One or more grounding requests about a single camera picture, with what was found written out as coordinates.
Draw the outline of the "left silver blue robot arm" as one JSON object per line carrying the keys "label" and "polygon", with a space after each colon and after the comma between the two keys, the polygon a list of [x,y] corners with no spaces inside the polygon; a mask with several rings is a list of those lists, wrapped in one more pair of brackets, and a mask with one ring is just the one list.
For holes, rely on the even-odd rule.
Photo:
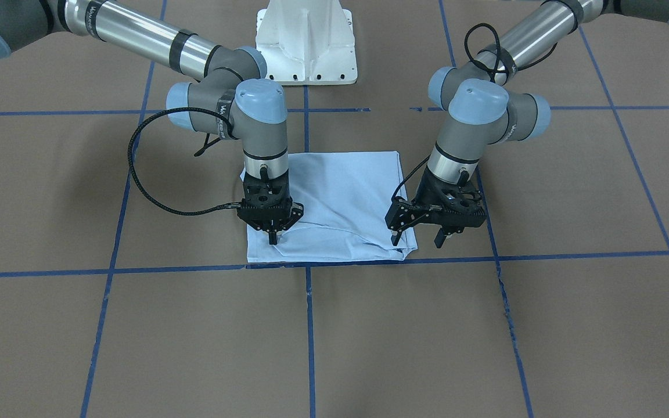
{"label": "left silver blue robot arm", "polygon": [[385,217],[392,244],[409,228],[433,224],[441,248],[448,236],[486,221],[483,197],[472,182],[486,147],[535,138],[551,119],[546,99],[509,92],[505,85],[546,59],[563,37],[608,13],[669,24],[669,1],[545,1],[505,35],[491,27],[491,45],[475,55],[465,48],[463,66],[433,74],[429,98],[448,116],[430,156],[420,162],[425,170],[416,196],[392,196]]}

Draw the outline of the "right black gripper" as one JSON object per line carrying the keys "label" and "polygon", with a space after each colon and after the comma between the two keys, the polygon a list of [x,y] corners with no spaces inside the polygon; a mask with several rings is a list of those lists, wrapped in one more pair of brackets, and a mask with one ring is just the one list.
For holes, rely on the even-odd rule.
{"label": "right black gripper", "polygon": [[243,174],[244,198],[237,216],[253,229],[268,233],[268,243],[277,244],[279,231],[289,230],[304,215],[304,206],[290,196],[289,174],[264,182]]}

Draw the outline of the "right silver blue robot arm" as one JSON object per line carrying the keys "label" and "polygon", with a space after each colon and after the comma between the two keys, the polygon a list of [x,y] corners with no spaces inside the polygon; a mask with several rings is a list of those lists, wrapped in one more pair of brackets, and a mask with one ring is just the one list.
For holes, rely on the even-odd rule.
{"label": "right silver blue robot arm", "polygon": [[191,79],[173,85],[166,109],[142,122],[128,142],[128,171],[152,204],[173,212],[139,180],[136,141],[151,122],[167,116],[175,126],[206,135],[196,156],[221,140],[242,144],[244,196],[213,212],[235,210],[270,244],[303,217],[302,204],[290,196],[286,95],[268,79],[260,51],[226,48],[117,1],[0,1],[0,59],[59,32],[88,35]]}

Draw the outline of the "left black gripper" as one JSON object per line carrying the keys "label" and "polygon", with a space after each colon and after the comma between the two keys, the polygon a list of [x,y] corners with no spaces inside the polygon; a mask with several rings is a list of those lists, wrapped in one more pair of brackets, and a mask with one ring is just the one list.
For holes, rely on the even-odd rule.
{"label": "left black gripper", "polygon": [[399,183],[384,218],[388,229],[392,231],[393,246],[400,246],[401,236],[408,228],[419,224],[435,224],[440,228],[434,244],[441,249],[454,233],[462,233],[466,227],[478,228],[486,221],[481,193],[473,185],[466,170],[461,171],[457,183],[444,182],[430,170],[425,170],[416,198],[406,200],[397,193],[415,172],[412,170]]}

